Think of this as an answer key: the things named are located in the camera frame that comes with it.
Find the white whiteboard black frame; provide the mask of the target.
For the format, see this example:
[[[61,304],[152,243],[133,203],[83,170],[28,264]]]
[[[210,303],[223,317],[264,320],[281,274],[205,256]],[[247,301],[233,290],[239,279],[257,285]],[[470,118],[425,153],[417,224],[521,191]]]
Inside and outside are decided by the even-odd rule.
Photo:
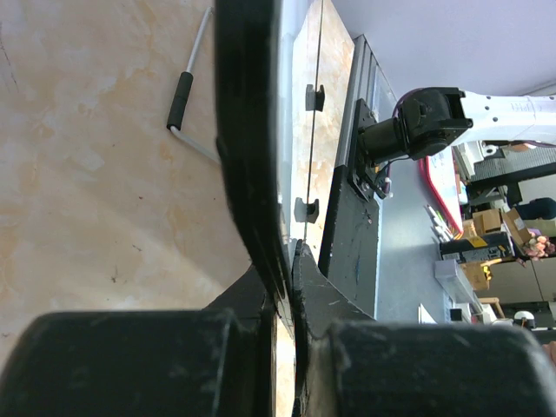
[[[293,269],[308,225],[320,94],[321,1],[214,1],[203,12],[169,110],[184,131],[196,61],[214,47],[215,146],[192,148],[221,167],[228,207],[271,307],[289,331],[303,326]]]

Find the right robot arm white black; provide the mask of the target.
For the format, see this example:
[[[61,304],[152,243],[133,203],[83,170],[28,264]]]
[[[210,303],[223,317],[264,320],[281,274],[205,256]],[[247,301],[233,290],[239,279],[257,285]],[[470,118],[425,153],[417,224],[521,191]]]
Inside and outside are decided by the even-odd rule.
[[[483,148],[530,143],[555,145],[554,96],[486,96],[458,88],[428,87],[407,93],[392,117],[376,121],[364,100],[356,103],[348,179],[365,200],[387,198],[390,164],[420,161],[451,147]]]

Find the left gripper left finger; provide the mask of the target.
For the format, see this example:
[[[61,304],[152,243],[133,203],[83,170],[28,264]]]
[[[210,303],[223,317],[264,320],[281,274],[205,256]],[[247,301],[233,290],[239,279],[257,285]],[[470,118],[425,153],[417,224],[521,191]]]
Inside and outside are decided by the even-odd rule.
[[[254,268],[200,310],[58,312],[1,374],[4,416],[272,416],[275,313]]]

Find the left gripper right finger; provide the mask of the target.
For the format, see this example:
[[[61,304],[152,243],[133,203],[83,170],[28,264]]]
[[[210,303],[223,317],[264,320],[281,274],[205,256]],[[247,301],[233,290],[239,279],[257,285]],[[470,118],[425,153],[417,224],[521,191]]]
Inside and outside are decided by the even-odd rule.
[[[555,368],[504,325],[373,321],[295,246],[295,416],[552,416]]]

